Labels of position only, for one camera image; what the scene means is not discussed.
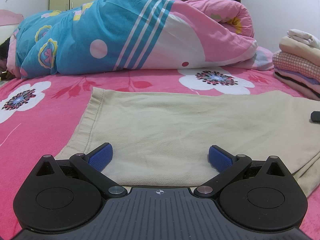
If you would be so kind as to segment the folded clothes stack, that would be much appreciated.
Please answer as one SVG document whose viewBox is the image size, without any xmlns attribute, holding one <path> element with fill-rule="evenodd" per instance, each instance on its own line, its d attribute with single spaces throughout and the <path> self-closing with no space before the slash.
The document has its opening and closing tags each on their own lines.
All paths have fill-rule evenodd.
<svg viewBox="0 0 320 240">
<path fill-rule="evenodd" d="M 290 29 L 272 57 L 273 76 L 312 100 L 319 100 L 319 39 L 305 31 Z"/>
</svg>

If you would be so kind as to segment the beige trousers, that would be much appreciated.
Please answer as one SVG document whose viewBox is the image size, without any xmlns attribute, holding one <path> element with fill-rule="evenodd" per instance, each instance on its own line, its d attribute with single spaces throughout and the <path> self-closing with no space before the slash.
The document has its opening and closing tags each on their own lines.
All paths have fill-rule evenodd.
<svg viewBox="0 0 320 240">
<path fill-rule="evenodd" d="M 94 88 L 70 141 L 67 159 L 108 142 L 104 168 L 124 186 L 199 186 L 217 170 L 210 146 L 254 160 L 277 155 L 306 195 L 319 185 L 319 102 L 280 91 L 259 95 L 200 96 L 128 93 Z"/>
</svg>

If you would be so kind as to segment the pink white headboard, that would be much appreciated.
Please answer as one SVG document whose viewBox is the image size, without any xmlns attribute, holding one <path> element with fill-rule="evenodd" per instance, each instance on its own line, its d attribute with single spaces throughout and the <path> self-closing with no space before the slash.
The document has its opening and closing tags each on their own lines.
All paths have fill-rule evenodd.
<svg viewBox="0 0 320 240">
<path fill-rule="evenodd" d="M 22 14 L 1 9 L 0 10 L 0 44 L 3 44 L 11 37 L 14 30 L 24 20 Z"/>
</svg>

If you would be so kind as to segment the blue pink floral quilt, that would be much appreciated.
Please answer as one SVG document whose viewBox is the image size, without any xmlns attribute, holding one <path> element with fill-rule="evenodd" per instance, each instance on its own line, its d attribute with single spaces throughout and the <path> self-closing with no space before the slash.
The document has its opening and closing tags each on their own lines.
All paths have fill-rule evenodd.
<svg viewBox="0 0 320 240">
<path fill-rule="evenodd" d="M 234 0 L 94 0 L 39 12 L 10 37 L 17 78 L 235 66 L 271 70 L 251 15 Z"/>
</svg>

